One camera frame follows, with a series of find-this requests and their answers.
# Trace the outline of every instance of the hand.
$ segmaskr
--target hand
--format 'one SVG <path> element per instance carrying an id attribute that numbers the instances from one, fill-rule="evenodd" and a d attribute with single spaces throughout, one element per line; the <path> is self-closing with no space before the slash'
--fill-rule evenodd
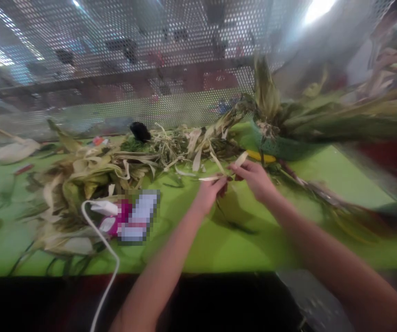
<path id="1" fill-rule="evenodd" d="M 208 214 L 211 211 L 217 196 L 223 197 L 228 188 L 228 179 L 221 178 L 217 181 L 203 181 L 191 205 L 198 211 Z"/>
<path id="2" fill-rule="evenodd" d="M 382 52 L 381 55 L 397 55 L 397 49 L 386 47 Z"/>
<path id="3" fill-rule="evenodd" d="M 375 68 L 377 68 L 377 70 L 381 70 L 384 67 L 392 65 L 394 63 L 397 63 L 397 55 L 384 55 L 383 57 L 381 57 L 380 60 L 377 61 L 377 63 L 375 64 Z"/>
<path id="4" fill-rule="evenodd" d="M 260 203 L 266 204 L 272 196 L 278 194 L 277 189 L 260 164 L 245 160 L 240 167 L 231 164 L 229 165 L 229 169 L 235 173 L 236 181 L 246 180 L 249 189 L 251 189 L 255 198 Z"/>

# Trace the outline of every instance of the metal mesh wall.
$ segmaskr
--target metal mesh wall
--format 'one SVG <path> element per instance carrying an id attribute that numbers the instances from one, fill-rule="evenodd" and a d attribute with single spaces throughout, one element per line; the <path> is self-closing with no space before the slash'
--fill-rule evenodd
<path id="1" fill-rule="evenodd" d="M 0 0 L 0 127 L 40 141 L 48 117 L 82 136 L 205 125 L 252 89 L 255 52 L 303 72 L 360 43 L 391 0 L 337 0 L 308 24 L 316 2 Z"/>

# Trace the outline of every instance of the green tablecloth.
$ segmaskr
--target green tablecloth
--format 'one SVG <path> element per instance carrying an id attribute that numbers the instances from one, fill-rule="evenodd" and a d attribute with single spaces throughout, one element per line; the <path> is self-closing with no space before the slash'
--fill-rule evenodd
<path id="1" fill-rule="evenodd" d="M 239 141 L 245 148 L 253 148 L 249 126 L 242 124 Z M 45 160 L 31 157 L 21 163 L 0 166 L 0 186 L 7 174 L 19 166 L 31 162 L 38 171 L 47 167 L 52 161 L 62 158 L 55 156 Z M 352 162 L 336 148 L 329 147 L 306 160 L 290 164 L 295 172 L 305 180 L 321 180 L 344 199 L 375 208 L 392 202 L 392 199 L 374 182 L 367 178 Z M 212 162 L 206 163 L 207 173 L 217 171 Z M 25 208 L 23 202 L 30 195 L 25 190 L 25 177 L 18 177 L 15 188 L 14 203 L 0 210 L 0 276 L 10 271 L 21 253 L 31 243 L 34 229 L 31 225 L 15 222 L 14 219 Z M 143 188 L 160 189 L 162 198 L 149 240 L 141 246 L 119 246 L 112 241 L 114 250 L 121 257 L 120 272 L 136 273 L 142 270 L 145 262 L 166 241 L 171 230 L 180 221 L 189 208 L 198 182 L 185 178 L 185 188 L 176 189 L 163 186 L 169 181 L 159 177 L 154 183 L 144 182 Z M 233 183 L 235 192 L 230 189 L 222 200 L 222 208 L 228 219 L 243 222 L 245 226 L 257 231 L 248 235 L 230 230 L 216 224 L 222 220 L 219 211 L 213 210 L 203 222 L 184 266 L 188 273 L 218 273 L 231 271 L 260 271 L 300 267 L 298 255 L 277 225 L 274 218 L 258 202 L 243 182 Z M 319 206 L 304 195 L 279 186 L 280 191 L 299 209 L 299 211 L 320 224 L 325 230 L 356 252 L 375 268 L 397 268 L 397 237 L 384 240 L 375 246 L 357 242 L 330 220 L 323 220 Z M 53 256 L 36 252 L 23 262 L 15 275 L 43 276 Z M 53 265 L 52 274 L 60 275 L 63 262 Z M 92 260 L 86 273 L 111 273 L 114 260 L 108 251 L 103 251 Z"/>

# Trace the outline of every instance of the green basket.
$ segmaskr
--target green basket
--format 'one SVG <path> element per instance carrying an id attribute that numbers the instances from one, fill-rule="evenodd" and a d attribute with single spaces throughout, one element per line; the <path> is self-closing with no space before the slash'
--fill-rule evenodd
<path id="1" fill-rule="evenodd" d="M 255 144 L 258 149 L 260 149 L 262 134 L 260 133 L 258 126 L 255 124 L 254 119 L 251 119 L 251 127 L 254 134 Z M 265 154 L 272 155 L 278 159 L 293 161 L 307 158 L 328 146 L 329 144 L 305 143 L 294 141 L 289 138 L 276 137 L 273 140 L 266 140 L 261 148 Z"/>

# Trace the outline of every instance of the white power cord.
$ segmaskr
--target white power cord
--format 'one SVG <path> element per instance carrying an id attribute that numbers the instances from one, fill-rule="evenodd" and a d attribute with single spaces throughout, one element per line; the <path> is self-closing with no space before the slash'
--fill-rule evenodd
<path id="1" fill-rule="evenodd" d="M 114 250 L 111 248 L 110 244 L 108 243 L 108 241 L 105 239 L 105 237 L 102 235 L 102 233 L 98 230 L 98 228 L 96 227 L 96 225 L 93 223 L 93 221 L 91 220 L 91 218 L 88 216 L 86 210 L 85 210 L 85 206 L 87 203 L 92 204 L 93 206 L 99 206 L 102 203 L 101 202 L 97 202 L 97 201 L 85 201 L 82 203 L 82 214 L 85 217 L 86 221 L 88 222 L 88 224 L 96 231 L 97 235 L 100 237 L 100 239 L 102 240 L 102 242 L 105 244 L 106 248 L 108 249 L 108 251 L 111 253 L 111 255 L 114 256 L 114 258 L 116 259 L 116 269 L 114 270 L 114 273 L 112 274 L 110 283 L 108 284 L 108 286 L 105 289 L 105 292 L 103 293 L 103 296 L 99 302 L 99 306 L 97 307 L 97 311 L 96 314 L 94 315 L 94 319 L 93 322 L 91 324 L 91 329 L 90 332 L 94 332 L 94 330 L 96 329 L 96 323 L 97 323 L 97 319 L 99 318 L 99 314 L 100 314 L 100 310 L 102 309 L 103 306 L 103 302 L 105 302 L 106 296 L 108 295 L 108 292 L 110 291 L 111 285 L 114 282 L 114 279 L 117 276 L 117 272 L 119 271 L 119 266 L 120 266 L 120 259 L 119 256 L 117 256 L 117 254 L 114 252 Z"/>

